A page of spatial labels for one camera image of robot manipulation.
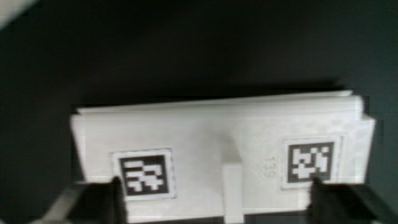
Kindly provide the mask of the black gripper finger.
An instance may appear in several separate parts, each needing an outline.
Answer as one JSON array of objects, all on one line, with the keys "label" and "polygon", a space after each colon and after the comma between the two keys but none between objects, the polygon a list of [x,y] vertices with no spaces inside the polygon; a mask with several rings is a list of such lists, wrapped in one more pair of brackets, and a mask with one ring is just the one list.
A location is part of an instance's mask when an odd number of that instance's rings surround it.
[{"label": "black gripper finger", "polygon": [[388,224],[388,207],[365,184],[312,179],[307,224]]}]

